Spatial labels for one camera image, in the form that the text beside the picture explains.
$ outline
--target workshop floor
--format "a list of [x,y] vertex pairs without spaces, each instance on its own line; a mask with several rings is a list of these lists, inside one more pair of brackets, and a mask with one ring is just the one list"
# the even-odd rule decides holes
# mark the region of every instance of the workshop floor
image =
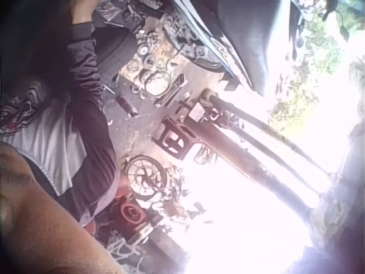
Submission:
[[[216,87],[222,76],[207,72],[191,63],[184,68],[183,73],[189,82],[175,97],[176,101],[182,100],[186,92],[191,94],[191,98],[197,98],[203,89]],[[129,84],[123,84],[123,80],[120,80],[119,86],[115,89],[116,93],[122,94],[141,115],[139,118],[129,118],[127,113],[112,100],[113,96],[107,94],[106,116],[111,123],[109,131],[119,163],[122,164],[129,156],[139,154],[153,156],[162,163],[169,161],[169,156],[152,143],[151,137],[158,137],[161,120],[175,112],[173,104],[170,108],[156,109],[153,107],[153,98],[141,100],[131,92]]]

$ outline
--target hand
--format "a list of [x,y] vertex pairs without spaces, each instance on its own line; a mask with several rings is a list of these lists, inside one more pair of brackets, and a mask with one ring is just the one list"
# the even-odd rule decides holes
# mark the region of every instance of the hand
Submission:
[[71,0],[70,10],[72,24],[80,24],[92,21],[92,13],[100,0]]

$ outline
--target dirt floor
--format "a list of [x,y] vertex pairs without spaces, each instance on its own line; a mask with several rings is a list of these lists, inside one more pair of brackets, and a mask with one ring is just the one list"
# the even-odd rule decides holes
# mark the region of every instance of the dirt floor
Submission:
[[[217,86],[222,77],[221,74],[208,72],[191,63],[184,68],[183,73],[189,82],[175,97],[177,102],[182,100],[187,92],[191,94],[191,99],[197,98],[203,89]],[[120,80],[119,88],[114,90],[117,94],[122,94],[140,113],[138,118],[129,118],[114,100],[115,96],[106,95],[105,112],[111,124],[109,131],[120,164],[127,157],[139,154],[153,156],[162,163],[168,162],[169,155],[158,148],[151,141],[151,137],[159,137],[161,120],[172,115],[176,110],[176,105],[171,104],[170,108],[156,109],[153,106],[155,99],[147,97],[145,100],[141,100],[139,96],[131,92],[131,86],[123,79]]]

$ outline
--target skin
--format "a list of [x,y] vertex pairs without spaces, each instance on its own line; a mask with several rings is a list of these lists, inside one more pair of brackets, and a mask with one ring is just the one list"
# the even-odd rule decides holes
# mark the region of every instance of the skin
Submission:
[[[98,0],[72,1],[73,24],[90,22]],[[1,244],[24,273],[120,273],[118,263],[36,182],[25,159],[0,145]]]

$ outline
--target dark sleeve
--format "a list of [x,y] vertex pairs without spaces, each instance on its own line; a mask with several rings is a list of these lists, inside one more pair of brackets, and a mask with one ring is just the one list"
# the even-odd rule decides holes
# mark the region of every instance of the dark sleeve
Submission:
[[62,195],[66,209],[81,222],[88,223],[108,205],[117,190],[117,157],[109,136],[107,118],[102,111],[100,75],[91,38],[91,23],[72,27],[68,45],[72,67],[69,111],[72,127],[84,144],[87,156],[72,178],[72,188]]

